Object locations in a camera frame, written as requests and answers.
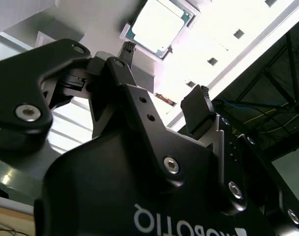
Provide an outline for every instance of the bolt head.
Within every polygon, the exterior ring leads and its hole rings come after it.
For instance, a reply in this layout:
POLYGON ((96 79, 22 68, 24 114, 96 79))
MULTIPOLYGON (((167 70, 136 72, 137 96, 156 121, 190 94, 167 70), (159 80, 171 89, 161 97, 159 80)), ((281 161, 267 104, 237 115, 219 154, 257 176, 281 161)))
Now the bolt head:
POLYGON ((171 157, 166 157, 164 159, 164 165, 166 169, 172 174, 177 174, 179 172, 179 164, 175 159, 171 157))
POLYGON ((233 194, 233 196, 237 199, 241 199, 242 198, 242 192, 239 189, 239 187, 232 181, 230 181, 228 183, 228 188, 231 191, 231 193, 233 194))
POLYGON ((248 140, 252 145, 255 145, 255 144, 256 144, 250 136, 247 136, 247 140, 248 140))
POLYGON ((222 117, 222 121, 225 123, 225 125, 229 125, 229 122, 225 117, 222 117))
POLYGON ((79 52, 79 53, 84 53, 84 49, 77 46, 77 45, 73 45, 73 49, 76 51, 76 52, 79 52))
POLYGON ((287 213, 290 217, 290 219, 295 223, 295 224, 299 224, 299 219, 298 217, 296 216, 296 214, 291 210, 291 209, 288 209, 287 210, 287 213))
POLYGON ((33 105, 21 105, 18 106, 15 110, 15 114, 18 118, 27 121, 33 122, 40 118, 41 112, 38 108, 33 105))

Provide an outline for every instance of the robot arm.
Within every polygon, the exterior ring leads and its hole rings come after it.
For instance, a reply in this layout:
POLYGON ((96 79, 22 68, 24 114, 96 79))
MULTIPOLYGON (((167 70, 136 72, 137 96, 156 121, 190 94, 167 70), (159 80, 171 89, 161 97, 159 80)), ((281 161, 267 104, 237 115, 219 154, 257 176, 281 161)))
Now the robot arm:
POLYGON ((166 129, 133 53, 91 59, 64 39, 0 61, 0 160, 43 180, 37 236, 299 235, 299 201, 255 141, 200 86, 181 103, 191 138, 166 129), (90 100, 94 139, 57 158, 51 109, 74 96, 90 100))

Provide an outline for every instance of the blue cable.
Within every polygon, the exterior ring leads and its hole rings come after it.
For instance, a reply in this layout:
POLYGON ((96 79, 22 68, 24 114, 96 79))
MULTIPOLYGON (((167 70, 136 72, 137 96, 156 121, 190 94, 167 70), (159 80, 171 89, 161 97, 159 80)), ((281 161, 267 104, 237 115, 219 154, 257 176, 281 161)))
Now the blue cable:
MULTIPOLYGON (((235 107, 237 109, 242 109, 242 110, 249 110, 251 109, 250 107, 247 107, 247 106, 242 106, 242 105, 234 105, 234 104, 231 104, 230 102, 226 101, 224 98, 220 98, 219 100, 222 100, 223 102, 227 103, 228 105, 230 105, 231 107, 235 107)), ((266 105, 283 105, 285 102, 273 102, 273 103, 267 103, 266 105)))
POLYGON ((237 109, 242 109, 242 110, 249 110, 249 109, 250 109, 249 107, 245 107, 245 106, 239 106, 239 105, 231 104, 230 102, 226 101, 226 100, 223 99, 223 98, 220 98, 219 100, 222 100, 223 102, 227 103, 227 104, 230 105, 231 107, 235 107, 235 108, 237 108, 237 109))

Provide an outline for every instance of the white wall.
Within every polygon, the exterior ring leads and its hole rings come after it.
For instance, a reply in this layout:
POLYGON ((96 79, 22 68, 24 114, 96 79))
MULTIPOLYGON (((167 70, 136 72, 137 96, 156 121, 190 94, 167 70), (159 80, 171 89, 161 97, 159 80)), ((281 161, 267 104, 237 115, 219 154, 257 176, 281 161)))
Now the white wall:
POLYGON ((299 200, 299 149, 275 160, 273 165, 299 200))

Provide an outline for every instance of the robotiq logo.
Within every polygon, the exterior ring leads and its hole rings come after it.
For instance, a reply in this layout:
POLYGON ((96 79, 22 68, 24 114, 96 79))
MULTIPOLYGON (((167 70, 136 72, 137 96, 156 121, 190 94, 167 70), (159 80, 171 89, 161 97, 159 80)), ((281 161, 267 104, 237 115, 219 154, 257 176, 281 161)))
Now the robotiq logo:
MULTIPOLYGON (((182 232, 184 231, 184 228, 187 228, 186 231, 190 232, 190 236, 230 236, 229 234, 225 234, 214 229, 205 229, 201 225, 192 227, 188 222, 184 220, 178 221, 177 234, 175 235, 175 232, 172 232, 172 220, 170 216, 167 216, 167 232, 164 233, 161 229, 161 216, 159 213, 156 214, 155 219, 148 210, 141 208, 138 204, 135 204, 134 206, 137 209, 134 214, 134 224, 140 232, 145 234, 151 233, 154 230, 156 224, 157 236, 183 236, 182 232), (147 217, 149 219, 149 224, 147 223, 147 225, 141 225, 139 218, 142 214, 144 215, 143 217, 147 217)), ((235 231, 237 236, 247 236, 247 232, 245 229, 235 228, 235 231)))

